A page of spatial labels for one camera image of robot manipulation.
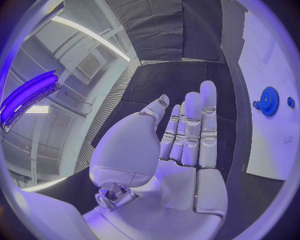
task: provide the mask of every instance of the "robotic hand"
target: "robotic hand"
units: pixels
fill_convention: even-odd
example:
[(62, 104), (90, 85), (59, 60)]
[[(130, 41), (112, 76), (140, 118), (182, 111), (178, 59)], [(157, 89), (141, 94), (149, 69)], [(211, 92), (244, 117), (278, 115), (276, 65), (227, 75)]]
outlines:
[(160, 156), (156, 129), (168, 106), (169, 98), (164, 94), (117, 122), (98, 143), (89, 176), (100, 187), (95, 197), (106, 211), (133, 201), (136, 195), (129, 187), (143, 186), (154, 176)]

